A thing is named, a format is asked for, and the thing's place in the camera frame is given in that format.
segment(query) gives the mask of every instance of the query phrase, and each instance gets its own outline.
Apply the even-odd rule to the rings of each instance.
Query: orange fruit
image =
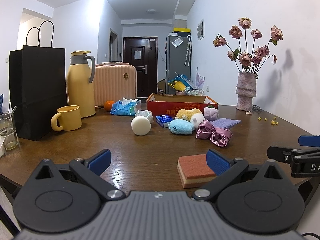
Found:
[[[107,111],[107,112],[110,112],[111,109],[112,109],[112,105],[114,104],[115,102],[112,101],[112,100],[109,100],[109,101],[106,101],[104,103],[104,109]]]

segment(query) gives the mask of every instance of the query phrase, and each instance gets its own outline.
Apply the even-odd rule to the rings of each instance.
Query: blue box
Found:
[[[156,122],[162,127],[162,128],[168,128],[169,123],[174,120],[171,116],[168,115],[159,115],[156,116]]]

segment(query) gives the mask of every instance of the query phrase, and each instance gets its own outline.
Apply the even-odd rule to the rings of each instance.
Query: yellow plush toy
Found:
[[[175,117],[175,119],[183,119],[183,120],[190,122],[191,117],[194,114],[198,114],[198,113],[201,113],[201,111],[196,108],[194,108],[192,110],[180,109],[179,112],[177,112],[177,116]]]

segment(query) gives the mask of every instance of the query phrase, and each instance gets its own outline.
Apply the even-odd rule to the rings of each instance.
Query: vase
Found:
[[[252,98],[256,96],[257,79],[254,73],[239,72],[236,93],[238,94],[237,109],[252,110]]]

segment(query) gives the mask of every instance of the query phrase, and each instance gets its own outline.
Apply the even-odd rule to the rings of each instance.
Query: refrigerator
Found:
[[[189,38],[180,37],[183,42],[178,46],[175,47],[172,42],[177,39],[176,36],[168,36],[167,37],[167,59],[166,59],[166,84],[169,80],[175,78],[177,73],[179,75],[186,75],[188,79],[190,79],[191,75],[191,60],[190,65],[188,66],[188,62],[186,66],[184,66],[186,60],[186,53],[188,48],[188,41]],[[175,95],[175,89],[166,85],[165,93],[167,95]]]

